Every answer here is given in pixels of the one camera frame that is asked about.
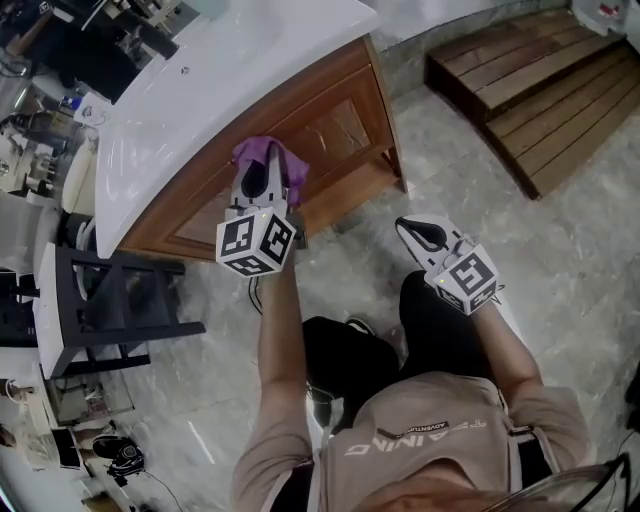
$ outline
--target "white sink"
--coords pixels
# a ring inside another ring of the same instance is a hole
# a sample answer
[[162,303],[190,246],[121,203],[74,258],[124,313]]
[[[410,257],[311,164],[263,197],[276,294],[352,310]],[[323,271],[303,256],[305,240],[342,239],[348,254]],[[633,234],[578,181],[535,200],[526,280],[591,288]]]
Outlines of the white sink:
[[156,56],[101,128],[98,254],[111,256],[158,192],[244,110],[377,24],[357,0],[232,0],[219,18],[185,28],[178,52]]

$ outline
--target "wooden step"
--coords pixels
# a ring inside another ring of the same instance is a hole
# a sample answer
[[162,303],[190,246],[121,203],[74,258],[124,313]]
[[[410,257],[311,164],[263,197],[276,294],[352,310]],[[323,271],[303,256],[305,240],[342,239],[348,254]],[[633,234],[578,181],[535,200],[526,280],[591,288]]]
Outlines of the wooden step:
[[[630,49],[621,48],[498,117],[488,128],[544,195],[633,111],[638,87],[640,62]],[[524,122],[513,126],[516,119]],[[505,130],[508,125],[511,131]]]
[[552,10],[427,57],[427,84],[464,113],[531,198],[571,175],[640,104],[640,59]]
[[459,82],[452,91],[458,96],[451,98],[454,104],[489,120],[621,40],[581,27],[566,9],[543,11],[436,49],[427,59],[427,83],[442,89],[443,82]]

